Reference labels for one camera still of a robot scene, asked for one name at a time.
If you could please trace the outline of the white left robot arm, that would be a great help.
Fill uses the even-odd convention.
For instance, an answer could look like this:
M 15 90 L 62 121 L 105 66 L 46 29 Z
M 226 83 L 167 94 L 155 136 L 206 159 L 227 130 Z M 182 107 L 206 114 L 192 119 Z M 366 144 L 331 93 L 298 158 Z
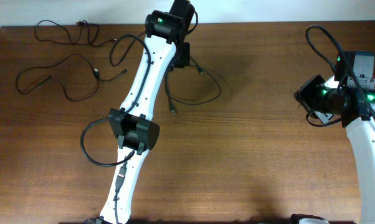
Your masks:
M 143 54 L 128 96 L 109 112 L 117 139 L 117 162 L 109 195 L 94 223 L 127 223 L 140 169 L 159 136 L 152 121 L 160 84 L 169 64 L 183 50 L 195 8 L 190 1 L 175 1 L 169 12 L 146 17 Z

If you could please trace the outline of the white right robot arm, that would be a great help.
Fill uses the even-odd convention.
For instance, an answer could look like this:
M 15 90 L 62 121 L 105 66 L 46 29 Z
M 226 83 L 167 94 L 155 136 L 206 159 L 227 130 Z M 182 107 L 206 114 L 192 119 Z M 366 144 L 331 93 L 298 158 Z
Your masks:
M 361 223 L 375 223 L 375 112 L 374 54 L 348 51 L 348 62 L 337 59 L 336 73 L 329 80 L 317 75 L 294 94 L 307 115 L 321 125 L 333 123 L 338 115 L 346 129 L 356 161 L 361 195 Z

